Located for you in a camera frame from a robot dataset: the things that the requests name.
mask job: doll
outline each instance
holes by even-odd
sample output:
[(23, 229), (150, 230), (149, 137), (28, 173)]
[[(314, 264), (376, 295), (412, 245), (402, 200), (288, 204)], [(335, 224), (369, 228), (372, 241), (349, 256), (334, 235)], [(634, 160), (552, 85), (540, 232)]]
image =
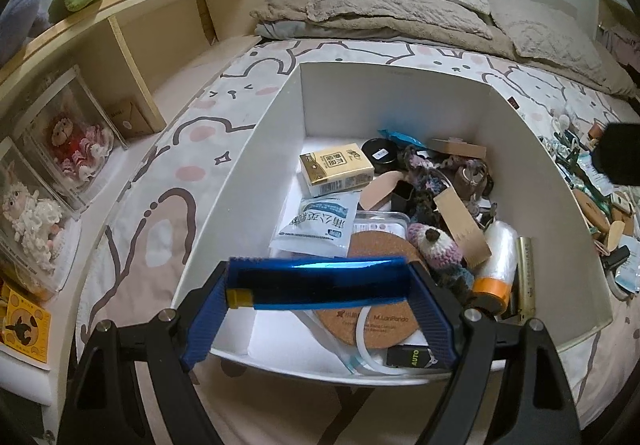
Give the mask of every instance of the doll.
[(83, 126), (61, 112), (47, 130), (49, 151), (65, 177), (84, 183), (104, 164), (113, 147), (113, 132), (98, 124)]
[(47, 273), (53, 273), (51, 263), (60, 253), (64, 229), (62, 208), (51, 199), (40, 199), (36, 189), (30, 194), (26, 185), (18, 180), (14, 162), (5, 171), (8, 189), (4, 193), (2, 212), (11, 221), (15, 241), (22, 244), (24, 252)]

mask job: blue plastic wrapper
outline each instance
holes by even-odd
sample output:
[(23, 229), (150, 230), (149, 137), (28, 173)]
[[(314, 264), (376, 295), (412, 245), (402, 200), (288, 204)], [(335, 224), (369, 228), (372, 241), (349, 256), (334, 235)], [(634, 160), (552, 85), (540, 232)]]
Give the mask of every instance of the blue plastic wrapper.
[(387, 140), (394, 142), (399, 148), (415, 146), (420, 150), (427, 149), (427, 146), (416, 140), (413, 136), (405, 135), (404, 133), (399, 133), (397, 131), (378, 130), (378, 132)]

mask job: blue gripper pad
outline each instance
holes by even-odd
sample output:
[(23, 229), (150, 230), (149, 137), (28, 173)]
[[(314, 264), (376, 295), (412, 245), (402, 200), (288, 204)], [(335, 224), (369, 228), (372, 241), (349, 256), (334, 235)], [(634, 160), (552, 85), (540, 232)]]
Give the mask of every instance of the blue gripper pad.
[[(420, 330), (427, 339), (433, 356), (438, 360), (438, 368), (453, 369), (459, 359), (456, 351), (456, 338), (459, 336), (454, 332), (450, 322), (453, 317), (449, 318), (445, 315), (429, 288), (413, 268), (410, 281), (407, 301), (414, 312)], [(455, 319), (458, 319), (460, 305), (452, 305), (451, 307), (457, 311)]]
[(188, 371), (207, 358), (213, 339), (225, 319), (226, 310), (225, 276), (222, 275), (189, 326), (187, 347), (180, 357)]

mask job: wooden shelf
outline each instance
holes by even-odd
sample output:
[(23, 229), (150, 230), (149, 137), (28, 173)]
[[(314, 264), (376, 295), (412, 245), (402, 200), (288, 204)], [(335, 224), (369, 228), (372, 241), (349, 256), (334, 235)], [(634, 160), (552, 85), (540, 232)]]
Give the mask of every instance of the wooden shelf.
[[(254, 46), (249, 11), (265, 0), (102, 0), (54, 25), (0, 69), (0, 117), (13, 115), (32, 83), (56, 67), (79, 65), (104, 106), (134, 101), (156, 133), (170, 124), (233, 62)], [(210, 40), (213, 34), (216, 39)], [(9, 122), (0, 124), (7, 130)], [(158, 134), (119, 156), (109, 183), (82, 213), (78, 252), (65, 287), (44, 306), (51, 312), (43, 367), (0, 349), (0, 386), (43, 405), (55, 435), (66, 395), (66, 371), (86, 262), (111, 208)]]

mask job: yellow book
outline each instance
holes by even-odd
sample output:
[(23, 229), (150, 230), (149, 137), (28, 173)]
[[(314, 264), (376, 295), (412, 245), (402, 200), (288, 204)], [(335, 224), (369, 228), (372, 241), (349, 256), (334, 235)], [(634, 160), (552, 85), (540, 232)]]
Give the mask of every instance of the yellow book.
[(51, 314), (25, 299), (7, 284), (2, 285), (0, 298), (0, 315), (4, 313), (4, 344), (32, 359), (46, 363)]

